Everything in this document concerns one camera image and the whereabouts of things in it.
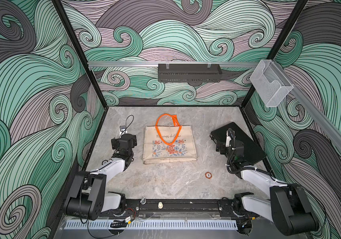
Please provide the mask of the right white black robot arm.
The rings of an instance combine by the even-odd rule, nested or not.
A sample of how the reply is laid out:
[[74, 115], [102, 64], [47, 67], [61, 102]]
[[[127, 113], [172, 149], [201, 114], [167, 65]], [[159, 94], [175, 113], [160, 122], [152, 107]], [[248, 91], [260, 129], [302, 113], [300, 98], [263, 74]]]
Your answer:
[[251, 192], [239, 193], [233, 199], [233, 212], [243, 217], [243, 224], [252, 220], [251, 214], [272, 222], [285, 236], [316, 231], [320, 227], [304, 188], [299, 184], [289, 184], [255, 166], [239, 167], [239, 157], [243, 155], [243, 143], [228, 136], [225, 141], [214, 139], [216, 151], [227, 158], [225, 164], [230, 174], [247, 181], [266, 194], [265, 199], [257, 198]]

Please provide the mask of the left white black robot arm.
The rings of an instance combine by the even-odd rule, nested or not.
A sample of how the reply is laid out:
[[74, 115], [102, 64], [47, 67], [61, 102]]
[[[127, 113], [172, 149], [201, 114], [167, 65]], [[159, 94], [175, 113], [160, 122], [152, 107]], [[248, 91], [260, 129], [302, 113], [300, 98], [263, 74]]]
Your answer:
[[111, 144], [114, 153], [102, 166], [76, 173], [64, 203], [66, 215], [94, 221], [103, 213], [124, 213], [125, 195], [107, 192], [106, 184], [124, 172], [134, 160], [137, 137], [125, 133], [120, 138], [111, 139]]

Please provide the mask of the beige floral canvas tote bag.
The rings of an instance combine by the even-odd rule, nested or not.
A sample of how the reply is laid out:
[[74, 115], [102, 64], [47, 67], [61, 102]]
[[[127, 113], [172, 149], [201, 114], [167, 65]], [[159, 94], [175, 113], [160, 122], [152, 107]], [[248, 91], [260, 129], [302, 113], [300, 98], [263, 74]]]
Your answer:
[[177, 115], [162, 114], [144, 134], [143, 164], [188, 162], [197, 160], [190, 125], [179, 123]]

